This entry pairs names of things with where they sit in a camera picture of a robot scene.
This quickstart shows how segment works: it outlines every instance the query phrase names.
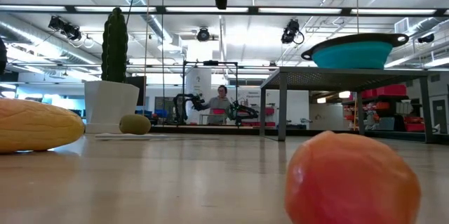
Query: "potted cactus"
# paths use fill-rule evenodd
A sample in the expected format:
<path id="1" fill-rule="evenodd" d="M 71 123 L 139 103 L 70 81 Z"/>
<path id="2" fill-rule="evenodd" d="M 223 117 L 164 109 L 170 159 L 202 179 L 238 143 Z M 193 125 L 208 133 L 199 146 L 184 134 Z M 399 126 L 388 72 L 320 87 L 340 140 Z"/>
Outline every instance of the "potted cactus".
<path id="1" fill-rule="evenodd" d="M 139 96 L 139 88 L 125 84 L 128 32 L 120 8 L 105 23 L 102 48 L 102 81 L 84 84 L 86 133 L 119 133 L 120 119 L 134 114 Z"/>
<path id="2" fill-rule="evenodd" d="M 115 8 L 105 22 L 103 32 L 103 53 L 101 79 L 124 83 L 126 80 L 126 52 L 128 51 L 128 31 L 125 17 L 120 8 Z"/>

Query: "table leg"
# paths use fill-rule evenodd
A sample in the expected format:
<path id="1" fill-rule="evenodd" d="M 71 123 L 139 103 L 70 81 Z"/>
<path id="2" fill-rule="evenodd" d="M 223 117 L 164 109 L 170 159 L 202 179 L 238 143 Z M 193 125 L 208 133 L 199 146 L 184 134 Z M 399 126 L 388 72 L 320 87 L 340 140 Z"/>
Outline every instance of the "table leg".
<path id="1" fill-rule="evenodd" d="M 259 135 L 265 136 L 265 106 L 267 103 L 267 90 L 265 88 L 260 89 L 260 128 L 259 128 Z"/>
<path id="2" fill-rule="evenodd" d="M 432 119 L 430 115 L 429 84 L 427 83 L 426 77 L 420 78 L 420 86 L 426 143 L 435 143 L 434 135 L 432 132 Z"/>
<path id="3" fill-rule="evenodd" d="M 365 124 L 363 123 L 363 119 L 365 118 L 365 112 L 363 111 L 363 101 L 362 101 L 362 92 L 359 91 L 357 93 L 357 114 L 358 114 L 358 133 L 361 136 L 365 135 Z"/>
<path id="4" fill-rule="evenodd" d="M 278 140 L 285 141 L 287 134 L 287 73 L 280 73 Z"/>

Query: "floor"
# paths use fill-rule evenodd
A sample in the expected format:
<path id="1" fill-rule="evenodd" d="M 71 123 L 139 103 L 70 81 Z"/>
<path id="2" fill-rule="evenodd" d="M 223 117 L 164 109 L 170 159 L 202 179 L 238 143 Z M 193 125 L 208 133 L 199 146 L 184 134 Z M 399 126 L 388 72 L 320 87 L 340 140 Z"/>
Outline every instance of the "floor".
<path id="1" fill-rule="evenodd" d="M 9 223 L 289 223 L 286 164 L 306 138 L 86 136 L 50 152 L 0 156 Z M 384 141 L 420 177 L 418 223 L 449 223 L 449 147 Z"/>

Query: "white pot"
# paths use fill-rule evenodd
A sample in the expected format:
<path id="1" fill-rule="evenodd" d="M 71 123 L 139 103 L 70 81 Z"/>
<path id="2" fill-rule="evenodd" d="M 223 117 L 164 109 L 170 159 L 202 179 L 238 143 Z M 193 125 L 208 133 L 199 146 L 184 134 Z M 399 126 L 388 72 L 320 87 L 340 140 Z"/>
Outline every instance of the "white pot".
<path id="1" fill-rule="evenodd" d="M 120 133 L 120 119 L 135 113 L 139 88 L 110 81 L 89 81 L 84 84 L 84 95 L 86 133 Z"/>

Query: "melon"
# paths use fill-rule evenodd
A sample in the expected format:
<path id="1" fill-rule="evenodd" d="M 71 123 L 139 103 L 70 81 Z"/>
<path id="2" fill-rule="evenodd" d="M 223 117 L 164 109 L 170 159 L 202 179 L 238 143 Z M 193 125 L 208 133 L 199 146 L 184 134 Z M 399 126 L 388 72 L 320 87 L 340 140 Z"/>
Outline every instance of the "melon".
<path id="1" fill-rule="evenodd" d="M 65 108 L 31 100 L 0 98 L 0 153 L 44 151 L 78 140 L 84 124 Z"/>
<path id="2" fill-rule="evenodd" d="M 152 124 L 149 119 L 143 115 L 130 114 L 121 118 L 119 126 L 122 133 L 144 135 L 149 132 Z"/>
<path id="3" fill-rule="evenodd" d="M 403 159 L 364 136 L 319 134 L 288 165 L 285 207 L 294 224 L 412 224 L 420 198 Z"/>

